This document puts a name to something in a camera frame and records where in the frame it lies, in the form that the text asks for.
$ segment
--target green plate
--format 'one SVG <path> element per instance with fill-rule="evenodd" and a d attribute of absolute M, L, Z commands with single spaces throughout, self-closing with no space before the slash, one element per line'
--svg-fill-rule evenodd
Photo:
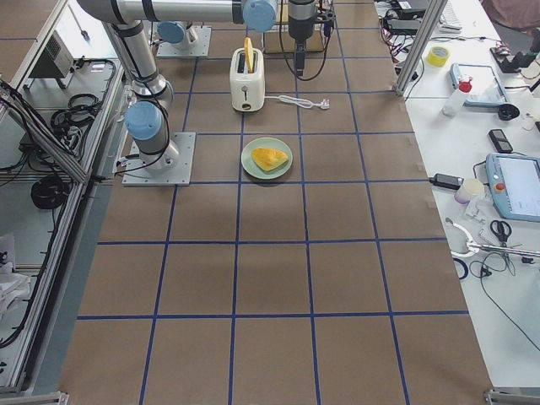
<path fill-rule="evenodd" d="M 272 148 L 272 149 L 281 150 L 282 152 L 285 152 L 287 156 L 289 156 L 289 160 L 287 160 L 281 166 L 276 167 L 273 170 L 264 171 L 259 166 L 257 166 L 257 164 L 251 158 L 251 151 L 257 148 Z M 268 180 L 268 179 L 275 179 L 277 177 L 280 177 L 284 175 L 287 172 L 287 170 L 289 170 L 290 166 L 293 164 L 293 153 L 290 151 L 289 146 L 285 142 L 280 141 L 279 139 L 257 138 L 249 142 L 244 147 L 244 150 L 242 150 L 242 155 L 240 157 L 240 160 L 242 162 L 242 167 L 250 175 L 252 175 L 253 177 L 256 177 L 257 179 Z"/>

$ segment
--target toaster power cord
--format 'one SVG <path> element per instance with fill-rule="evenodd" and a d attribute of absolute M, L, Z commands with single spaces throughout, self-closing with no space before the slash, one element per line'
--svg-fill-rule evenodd
<path fill-rule="evenodd" d="M 275 99 L 282 101 L 283 103 L 287 104 L 295 104 L 298 107 L 301 108 L 312 108 L 312 107 L 319 107 L 321 110 L 328 110 L 330 108 L 330 100 L 329 99 L 322 99 L 322 102 L 320 103 L 314 103 L 313 101 L 306 100 L 306 99 L 299 99 L 296 97 L 291 97 L 290 95 L 266 95 L 264 97 L 265 99 Z"/>

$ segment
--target white cup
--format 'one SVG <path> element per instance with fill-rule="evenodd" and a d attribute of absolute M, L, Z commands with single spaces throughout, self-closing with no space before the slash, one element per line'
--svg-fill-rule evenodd
<path fill-rule="evenodd" d="M 454 194 L 454 199 L 460 204 L 469 204 L 473 198 L 484 193 L 485 190 L 480 180 L 465 179 L 456 194 Z"/>

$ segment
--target tape roll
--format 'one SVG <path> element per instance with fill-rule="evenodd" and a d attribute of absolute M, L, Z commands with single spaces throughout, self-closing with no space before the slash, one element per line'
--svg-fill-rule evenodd
<path fill-rule="evenodd" d="M 443 46 L 433 46 L 429 50 L 428 62 L 429 64 L 440 68 L 444 66 L 448 58 L 450 57 L 450 51 Z"/>

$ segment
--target red cap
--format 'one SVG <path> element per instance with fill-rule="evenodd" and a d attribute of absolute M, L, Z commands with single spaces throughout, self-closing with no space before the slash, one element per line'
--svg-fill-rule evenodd
<path fill-rule="evenodd" d="M 463 93 L 470 93 L 471 90 L 473 89 L 473 85 L 471 84 L 471 80 L 473 80 L 473 78 L 470 78 L 468 82 L 466 82 L 465 80 L 460 80 L 460 82 L 459 82 L 459 90 L 462 91 Z"/>

